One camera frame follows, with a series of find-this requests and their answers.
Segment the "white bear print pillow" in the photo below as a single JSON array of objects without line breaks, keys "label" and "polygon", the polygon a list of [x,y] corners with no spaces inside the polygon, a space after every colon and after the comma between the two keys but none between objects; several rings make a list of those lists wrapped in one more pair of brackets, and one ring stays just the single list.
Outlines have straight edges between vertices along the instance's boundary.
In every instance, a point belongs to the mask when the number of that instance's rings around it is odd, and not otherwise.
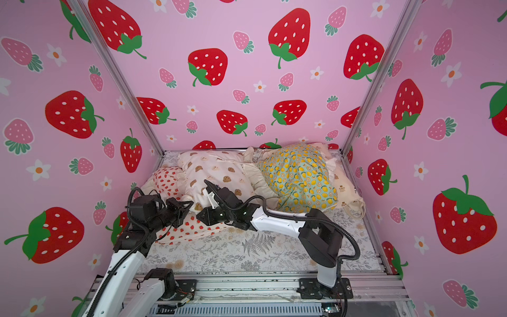
[{"label": "white bear print pillow", "polygon": [[251,161],[253,151],[188,151],[179,154],[178,185],[183,188],[183,200],[194,202],[191,211],[199,213],[211,205],[205,194],[209,181],[219,187],[226,187],[243,202],[253,195],[267,200],[269,209],[275,209],[278,195],[268,186],[260,169]]}]

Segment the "lemon print teal pillow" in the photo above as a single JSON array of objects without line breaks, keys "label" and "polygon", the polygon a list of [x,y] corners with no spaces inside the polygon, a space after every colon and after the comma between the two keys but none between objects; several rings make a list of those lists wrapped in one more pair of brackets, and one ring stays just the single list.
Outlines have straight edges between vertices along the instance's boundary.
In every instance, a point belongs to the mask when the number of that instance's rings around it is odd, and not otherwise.
[{"label": "lemon print teal pillow", "polygon": [[326,211],[337,206],[326,160],[320,150],[305,143],[276,149],[256,163],[269,188],[276,194],[276,208],[286,213]]}]

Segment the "cream animal print pillow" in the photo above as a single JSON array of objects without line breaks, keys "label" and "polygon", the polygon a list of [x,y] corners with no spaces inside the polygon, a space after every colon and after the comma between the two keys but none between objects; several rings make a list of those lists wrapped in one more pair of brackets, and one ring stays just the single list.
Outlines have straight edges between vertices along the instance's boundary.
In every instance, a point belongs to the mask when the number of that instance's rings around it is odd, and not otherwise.
[{"label": "cream animal print pillow", "polygon": [[340,158],[334,157],[328,146],[323,143],[311,143],[310,145],[319,150],[330,173],[331,183],[337,190],[335,209],[342,209],[351,218],[362,220],[366,213],[364,199],[360,197],[356,187],[345,174]]}]

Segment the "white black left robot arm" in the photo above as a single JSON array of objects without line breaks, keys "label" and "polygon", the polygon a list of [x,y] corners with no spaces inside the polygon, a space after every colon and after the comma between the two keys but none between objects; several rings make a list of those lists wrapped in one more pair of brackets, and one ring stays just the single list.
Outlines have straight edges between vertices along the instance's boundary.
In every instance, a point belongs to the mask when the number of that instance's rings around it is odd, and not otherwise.
[{"label": "white black left robot arm", "polygon": [[108,270],[96,290],[84,316],[146,316],[157,301],[165,301],[165,309],[176,310],[195,297],[195,280],[177,281],[167,268],[152,269],[139,284],[132,301],[124,299],[134,277],[145,261],[158,231],[183,225],[193,206],[192,201],[175,198],[163,200],[159,194],[134,195],[131,191],[125,206],[128,223],[114,245]]}]

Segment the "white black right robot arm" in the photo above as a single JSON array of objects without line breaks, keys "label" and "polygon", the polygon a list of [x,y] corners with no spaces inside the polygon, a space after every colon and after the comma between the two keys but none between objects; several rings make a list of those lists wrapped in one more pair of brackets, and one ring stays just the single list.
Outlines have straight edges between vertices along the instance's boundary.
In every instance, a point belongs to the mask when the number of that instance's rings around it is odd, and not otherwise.
[{"label": "white black right robot arm", "polygon": [[347,299],[350,286],[341,274],[344,261],[360,258],[360,248],[353,236],[333,222],[319,209],[293,214],[275,211],[267,207],[267,200],[254,195],[240,200],[228,188],[220,188],[206,182],[205,197],[210,206],[197,215],[208,227],[224,223],[242,231],[276,232],[298,239],[309,257],[318,264],[315,292],[327,291],[337,298]]}]

